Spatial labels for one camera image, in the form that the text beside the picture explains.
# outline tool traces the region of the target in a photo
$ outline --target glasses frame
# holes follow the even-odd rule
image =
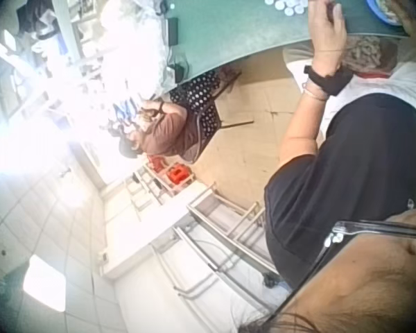
[[[324,259],[331,249],[336,247],[336,244],[343,242],[345,236],[357,236],[358,234],[382,234],[385,236],[396,236],[403,238],[416,239],[416,226],[399,222],[388,221],[338,221],[332,227],[330,234],[324,241],[324,247],[319,252],[315,259],[311,270],[306,274],[304,279],[300,282],[298,288],[283,301],[280,306],[266,319],[266,323],[274,319],[279,312],[297,295],[297,293],[304,287],[318,273],[319,268],[323,265]]]

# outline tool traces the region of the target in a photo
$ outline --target seated woman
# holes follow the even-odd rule
[[[197,142],[194,115],[186,108],[174,103],[146,101],[143,109],[158,110],[160,115],[147,129],[138,128],[121,138],[119,150],[123,156],[180,155]]]
[[[221,74],[228,79],[227,69],[207,73],[190,80],[170,92],[172,103],[146,101],[143,109],[161,114],[147,129],[137,129],[122,137],[120,153],[128,158],[138,154],[174,156],[181,155],[199,140],[196,117],[202,112],[200,125],[202,137],[212,136],[217,128],[216,105],[211,94],[219,88]]]

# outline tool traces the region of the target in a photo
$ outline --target hand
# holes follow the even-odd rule
[[[333,8],[332,22],[329,8]],[[333,76],[340,67],[347,43],[342,6],[331,0],[309,0],[308,21],[314,46],[313,69],[323,77]]]
[[[390,0],[391,9],[401,20],[407,34],[416,43],[416,3],[413,0]]]
[[[157,101],[143,101],[142,109],[144,110],[158,110],[160,108],[160,102]]]

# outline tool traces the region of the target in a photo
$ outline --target table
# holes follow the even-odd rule
[[[309,40],[307,14],[287,17],[264,0],[167,0],[167,17],[179,19],[176,62],[187,62],[186,80],[228,62],[274,47]],[[340,0],[351,34],[404,36],[380,21],[365,0]]]

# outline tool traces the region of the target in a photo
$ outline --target wristwatch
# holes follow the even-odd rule
[[[311,66],[305,66],[304,73],[310,80],[322,88],[331,96],[337,96],[353,78],[353,72],[344,66],[340,66],[333,76],[320,76]]]

